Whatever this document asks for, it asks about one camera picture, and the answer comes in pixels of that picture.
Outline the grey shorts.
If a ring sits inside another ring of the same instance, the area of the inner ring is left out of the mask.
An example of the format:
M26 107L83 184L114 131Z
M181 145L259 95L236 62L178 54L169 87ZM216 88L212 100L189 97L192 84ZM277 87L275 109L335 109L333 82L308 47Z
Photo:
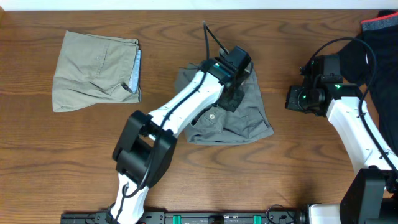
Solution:
M226 111L219 106L205 108L184 129L189 143L197 145L242 145L273 135L257 82L252 71L239 87L244 98L236 111Z

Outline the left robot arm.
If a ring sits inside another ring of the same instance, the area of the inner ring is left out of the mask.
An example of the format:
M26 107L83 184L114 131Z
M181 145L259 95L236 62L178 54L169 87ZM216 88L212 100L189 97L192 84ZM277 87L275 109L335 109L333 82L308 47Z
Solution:
M119 189L107 223L139 221L148 190L169 168L180 133L209 106L235 111L244 97L239 87L251 67L249 54L235 46L226 55L203 61L193 80L159 109L130 115L112 155Z

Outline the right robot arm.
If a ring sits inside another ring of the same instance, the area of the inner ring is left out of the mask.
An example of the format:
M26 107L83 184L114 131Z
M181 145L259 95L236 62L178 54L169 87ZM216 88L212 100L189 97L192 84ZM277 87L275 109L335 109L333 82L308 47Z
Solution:
M305 223L397 223L397 156L373 123L362 93L345 84L338 55L317 56L301 68L285 108L324 116L339 134L355 178L340 203L308 206Z

